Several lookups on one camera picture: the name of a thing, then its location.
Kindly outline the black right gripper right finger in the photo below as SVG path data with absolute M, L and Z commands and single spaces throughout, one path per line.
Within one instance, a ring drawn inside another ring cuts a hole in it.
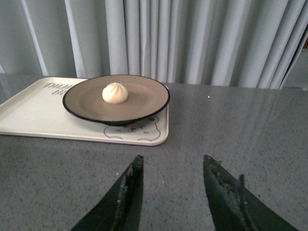
M 204 155 L 204 185 L 217 231 L 296 231 L 269 209 L 244 185 L 244 175 L 233 177 L 216 161 Z

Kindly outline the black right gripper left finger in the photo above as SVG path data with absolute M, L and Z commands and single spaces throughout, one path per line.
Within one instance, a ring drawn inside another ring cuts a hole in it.
M 143 198 L 143 157 L 138 155 L 73 231 L 137 231 Z

